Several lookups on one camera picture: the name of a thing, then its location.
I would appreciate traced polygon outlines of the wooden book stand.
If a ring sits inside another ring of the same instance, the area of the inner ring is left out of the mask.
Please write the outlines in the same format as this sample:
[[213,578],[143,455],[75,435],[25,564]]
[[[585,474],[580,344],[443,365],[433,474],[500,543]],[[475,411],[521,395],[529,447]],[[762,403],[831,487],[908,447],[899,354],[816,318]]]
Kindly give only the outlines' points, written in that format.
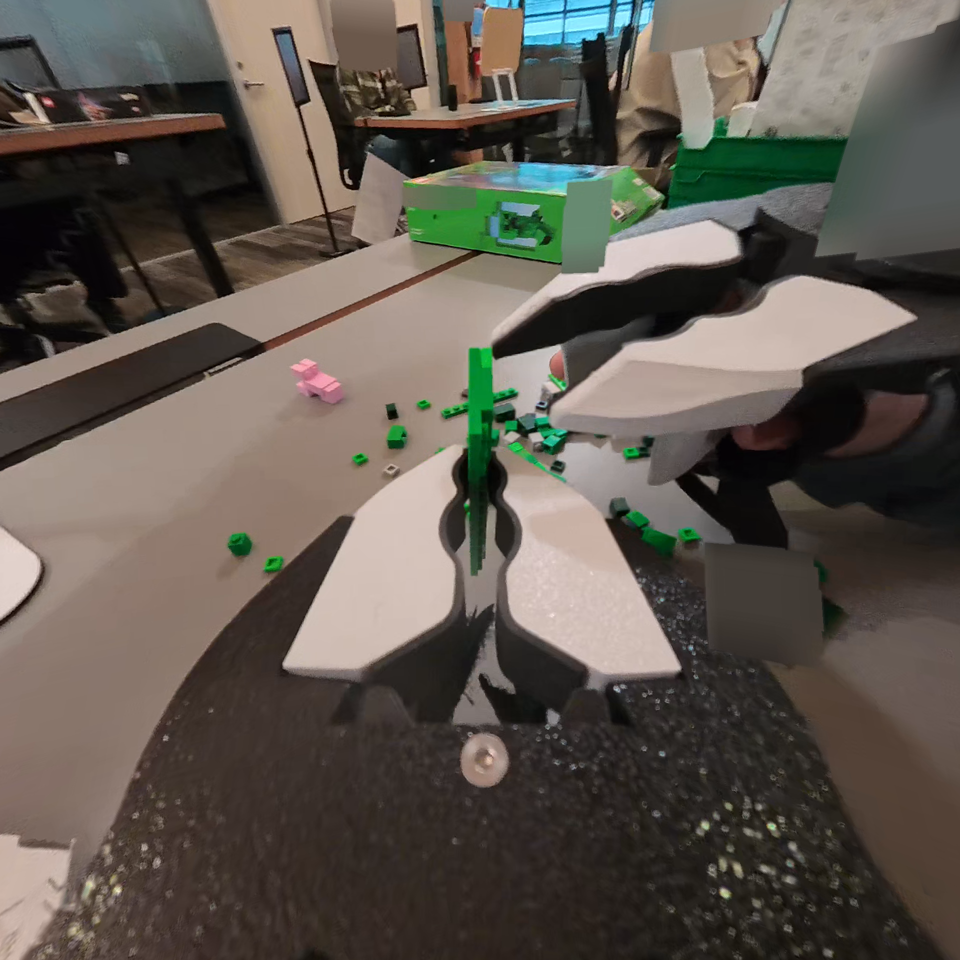
[[489,79],[498,103],[518,103],[517,71],[523,44],[522,6],[485,6],[480,33],[479,68]]

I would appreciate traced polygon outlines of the white door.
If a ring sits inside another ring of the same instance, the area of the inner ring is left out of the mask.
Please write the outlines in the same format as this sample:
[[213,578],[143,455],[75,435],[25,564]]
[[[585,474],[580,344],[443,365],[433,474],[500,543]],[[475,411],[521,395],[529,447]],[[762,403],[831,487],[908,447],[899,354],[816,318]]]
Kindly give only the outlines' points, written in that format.
[[[339,179],[335,139],[309,62],[331,57],[318,2],[208,1],[227,62],[235,100],[261,182],[277,220],[305,221],[323,213],[306,147],[311,146],[329,211],[352,205]],[[310,102],[294,104],[274,30],[291,29]]]

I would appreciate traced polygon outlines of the large green brick plate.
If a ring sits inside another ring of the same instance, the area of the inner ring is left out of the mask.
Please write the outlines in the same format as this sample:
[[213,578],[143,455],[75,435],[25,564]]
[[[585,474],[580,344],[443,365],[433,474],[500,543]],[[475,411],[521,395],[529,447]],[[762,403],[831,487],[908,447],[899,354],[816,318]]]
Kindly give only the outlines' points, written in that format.
[[489,347],[472,347],[467,354],[467,538],[469,572],[475,577],[486,558],[489,474],[494,447],[494,358]]

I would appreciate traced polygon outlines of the distant wooden desk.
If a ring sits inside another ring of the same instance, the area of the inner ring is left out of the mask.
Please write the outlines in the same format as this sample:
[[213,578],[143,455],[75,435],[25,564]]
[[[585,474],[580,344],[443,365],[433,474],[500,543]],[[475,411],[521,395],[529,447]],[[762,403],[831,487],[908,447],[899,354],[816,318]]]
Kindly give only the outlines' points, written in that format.
[[352,121],[355,129],[442,150],[470,153],[509,145],[514,162],[527,160],[531,138],[552,133],[558,115],[575,107],[573,99],[467,102],[417,110],[407,115],[370,116]]

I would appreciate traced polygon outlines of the grey wood-edged desk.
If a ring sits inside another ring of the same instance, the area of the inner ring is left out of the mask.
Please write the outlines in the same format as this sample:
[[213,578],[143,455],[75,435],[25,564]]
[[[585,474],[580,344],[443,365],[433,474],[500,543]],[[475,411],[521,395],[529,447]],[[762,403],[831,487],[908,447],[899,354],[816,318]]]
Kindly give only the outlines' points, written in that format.
[[167,113],[108,121],[39,124],[2,130],[3,162],[52,161],[78,158],[92,151],[129,156],[126,165],[70,165],[36,177],[2,180],[2,210],[32,203],[96,197],[117,183],[144,179],[162,185],[190,241],[205,277],[217,298],[234,294],[234,286],[215,248],[195,198],[186,190],[183,143],[189,138],[226,129],[219,113]]

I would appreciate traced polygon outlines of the white book stand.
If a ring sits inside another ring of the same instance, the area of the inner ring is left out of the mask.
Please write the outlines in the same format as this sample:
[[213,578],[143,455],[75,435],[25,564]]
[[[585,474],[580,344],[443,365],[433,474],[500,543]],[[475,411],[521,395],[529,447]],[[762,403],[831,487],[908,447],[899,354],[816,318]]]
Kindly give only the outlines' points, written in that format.
[[42,582],[43,572],[41,557],[1,527],[1,623],[30,600]]

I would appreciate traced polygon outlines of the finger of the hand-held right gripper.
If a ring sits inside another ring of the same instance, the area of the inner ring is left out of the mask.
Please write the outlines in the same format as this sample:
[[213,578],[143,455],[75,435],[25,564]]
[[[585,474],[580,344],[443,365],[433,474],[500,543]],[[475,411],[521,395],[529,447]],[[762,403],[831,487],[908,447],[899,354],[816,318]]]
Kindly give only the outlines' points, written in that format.
[[599,270],[556,275],[502,320],[491,354],[527,354],[643,317],[707,312],[738,279],[743,258],[738,233],[714,221],[613,242]]
[[760,423],[798,394],[810,368],[916,320],[877,292],[789,277],[738,312],[626,344],[560,399],[550,419],[615,438]]

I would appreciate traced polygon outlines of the person's right forearm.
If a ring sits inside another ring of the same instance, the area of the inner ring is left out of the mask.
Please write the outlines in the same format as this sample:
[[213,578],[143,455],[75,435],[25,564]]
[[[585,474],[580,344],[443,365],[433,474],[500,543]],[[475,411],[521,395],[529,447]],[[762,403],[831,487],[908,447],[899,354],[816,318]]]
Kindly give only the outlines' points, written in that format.
[[931,378],[926,400],[918,423],[888,448],[806,462],[793,482],[829,508],[861,504],[890,520],[958,534],[958,373]]

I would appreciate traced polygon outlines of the scattered small green bricks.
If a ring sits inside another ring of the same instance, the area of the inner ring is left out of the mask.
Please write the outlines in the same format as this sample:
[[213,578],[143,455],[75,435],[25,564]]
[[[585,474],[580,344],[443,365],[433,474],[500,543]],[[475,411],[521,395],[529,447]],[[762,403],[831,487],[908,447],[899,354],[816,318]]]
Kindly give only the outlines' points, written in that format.
[[[559,479],[566,481],[564,477],[564,471],[566,469],[566,463],[563,460],[556,459],[552,462],[549,467],[541,462],[537,456],[536,452],[546,451],[549,454],[560,454],[563,452],[563,447],[568,438],[568,432],[566,430],[554,429],[548,426],[548,417],[546,415],[526,415],[519,418],[511,419],[514,416],[514,408],[508,402],[511,399],[515,398],[518,395],[518,391],[514,388],[499,390],[494,392],[494,407],[493,407],[493,419],[494,426],[492,432],[493,442],[498,441],[500,434],[503,436],[503,443],[507,445],[508,449],[513,451],[517,456],[522,457],[527,462],[533,464],[535,467],[548,471],[551,474],[556,474]],[[466,400],[468,392],[464,390],[462,392],[463,402],[455,404],[453,406],[444,408],[441,411],[441,416],[445,420],[450,418],[467,414],[469,411],[469,404]],[[389,403],[386,406],[387,418],[390,421],[397,420],[399,413],[397,411],[396,404]],[[526,429],[530,429],[534,434],[539,433],[541,435],[540,439],[534,438],[530,441],[530,448],[527,449],[523,442],[519,439],[521,432]],[[643,440],[643,443],[639,447],[628,447],[625,450],[625,457],[628,461],[633,461],[638,458],[648,457],[651,453],[651,444],[653,443],[650,439]],[[387,445],[391,450],[400,450],[406,444],[406,433],[402,426],[390,426],[388,431]],[[369,457],[362,453],[356,453],[351,457],[351,461],[354,465],[362,466],[369,462]],[[632,510],[629,502],[624,497],[615,497],[609,502],[609,511],[610,515],[615,520],[626,519],[626,524],[630,526],[630,529],[635,529],[641,532],[642,540],[644,543],[652,546],[658,555],[664,558],[672,558],[678,543],[683,543],[685,546],[697,545],[702,543],[701,535],[692,527],[681,527],[678,528],[677,534],[671,535],[666,534],[662,531],[658,531],[655,527],[651,526],[649,517],[646,514],[643,514],[639,510]],[[247,556],[251,553],[253,548],[253,542],[251,537],[246,532],[236,532],[232,533],[226,542],[227,549],[234,556]],[[284,558],[282,556],[272,556],[267,558],[264,570],[266,572],[276,572],[279,571],[284,563]],[[829,571],[824,567],[821,561],[814,559],[814,566],[818,570],[818,578],[820,584],[824,584],[829,580]],[[839,624],[844,618],[846,618],[846,613],[842,607],[836,605],[829,598],[824,597],[822,599],[822,618],[823,618],[823,634],[827,636],[829,633],[834,631],[834,628]]]

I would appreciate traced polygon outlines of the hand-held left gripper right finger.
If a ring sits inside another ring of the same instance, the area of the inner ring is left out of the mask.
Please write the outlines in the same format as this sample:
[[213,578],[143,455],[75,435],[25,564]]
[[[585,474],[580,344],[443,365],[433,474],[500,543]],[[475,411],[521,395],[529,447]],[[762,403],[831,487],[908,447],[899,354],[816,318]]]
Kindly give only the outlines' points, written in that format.
[[496,654],[515,691],[562,714],[582,694],[676,680],[678,655],[602,512],[516,451],[490,469]]

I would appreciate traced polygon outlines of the white paper sheet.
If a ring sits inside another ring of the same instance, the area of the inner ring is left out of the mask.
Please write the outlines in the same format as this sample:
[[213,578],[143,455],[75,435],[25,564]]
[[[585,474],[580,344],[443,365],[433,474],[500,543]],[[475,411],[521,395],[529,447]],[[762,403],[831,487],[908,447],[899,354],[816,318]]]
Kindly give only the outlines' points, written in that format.
[[352,236],[372,246],[393,239],[402,213],[404,174],[368,153],[354,208]]

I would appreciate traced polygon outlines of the person's right hand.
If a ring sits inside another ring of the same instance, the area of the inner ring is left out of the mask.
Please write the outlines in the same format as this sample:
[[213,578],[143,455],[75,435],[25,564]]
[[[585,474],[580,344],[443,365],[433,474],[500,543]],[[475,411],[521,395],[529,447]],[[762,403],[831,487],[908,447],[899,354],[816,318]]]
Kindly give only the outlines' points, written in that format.
[[[848,459],[889,450],[918,426],[929,406],[926,393],[869,391],[858,431],[821,455]],[[735,426],[728,436],[741,450],[788,450],[800,441],[802,428],[797,414],[781,412],[762,423]]]

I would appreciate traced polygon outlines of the green storage bin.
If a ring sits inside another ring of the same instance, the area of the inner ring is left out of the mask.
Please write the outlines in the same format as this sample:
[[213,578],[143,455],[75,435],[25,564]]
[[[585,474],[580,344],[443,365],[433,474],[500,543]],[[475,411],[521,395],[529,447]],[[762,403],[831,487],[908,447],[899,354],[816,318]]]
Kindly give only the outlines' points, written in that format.
[[730,137],[727,122],[719,119],[701,149],[678,139],[666,206],[679,209],[785,186],[831,184],[846,146],[846,137]]

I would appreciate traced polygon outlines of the green brick set box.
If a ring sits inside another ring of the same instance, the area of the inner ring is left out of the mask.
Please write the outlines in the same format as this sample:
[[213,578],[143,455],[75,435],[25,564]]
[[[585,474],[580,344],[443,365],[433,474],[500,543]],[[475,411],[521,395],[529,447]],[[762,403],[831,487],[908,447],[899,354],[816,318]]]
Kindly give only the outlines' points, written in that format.
[[595,272],[666,196],[629,166],[481,161],[403,186],[416,242]]

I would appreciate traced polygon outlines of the dark brick set box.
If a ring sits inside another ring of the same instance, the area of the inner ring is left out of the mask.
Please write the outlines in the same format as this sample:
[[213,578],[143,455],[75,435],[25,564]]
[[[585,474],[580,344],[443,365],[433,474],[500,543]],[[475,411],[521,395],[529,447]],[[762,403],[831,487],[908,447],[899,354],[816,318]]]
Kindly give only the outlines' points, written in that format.
[[2,119],[38,123],[97,123],[152,116],[154,109],[141,86],[38,88],[2,81]]

